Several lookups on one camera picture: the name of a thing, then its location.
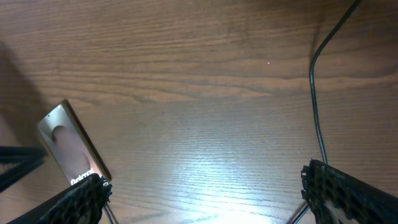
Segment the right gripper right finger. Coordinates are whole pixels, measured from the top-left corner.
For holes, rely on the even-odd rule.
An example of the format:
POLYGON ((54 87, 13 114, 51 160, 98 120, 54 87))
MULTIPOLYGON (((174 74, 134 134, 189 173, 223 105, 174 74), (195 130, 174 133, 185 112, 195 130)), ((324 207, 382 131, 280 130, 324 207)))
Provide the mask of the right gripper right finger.
POLYGON ((397 197, 321 161, 301 171, 302 198, 317 224, 397 224, 397 197))

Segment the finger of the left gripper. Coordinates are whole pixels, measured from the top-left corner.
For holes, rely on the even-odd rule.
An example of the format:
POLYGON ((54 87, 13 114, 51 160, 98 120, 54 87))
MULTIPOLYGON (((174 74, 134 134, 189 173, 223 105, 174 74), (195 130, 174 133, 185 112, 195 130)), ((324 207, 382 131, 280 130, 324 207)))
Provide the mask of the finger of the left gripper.
POLYGON ((41 166, 46 155, 42 148, 1 146, 1 192, 41 166))

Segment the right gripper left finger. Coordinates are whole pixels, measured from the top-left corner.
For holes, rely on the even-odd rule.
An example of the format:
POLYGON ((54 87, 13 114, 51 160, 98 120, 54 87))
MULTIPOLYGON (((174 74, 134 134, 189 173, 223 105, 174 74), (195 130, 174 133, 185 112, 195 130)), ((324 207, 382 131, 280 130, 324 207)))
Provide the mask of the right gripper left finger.
POLYGON ((10 224, 98 224, 111 189, 104 177, 91 174, 10 224))

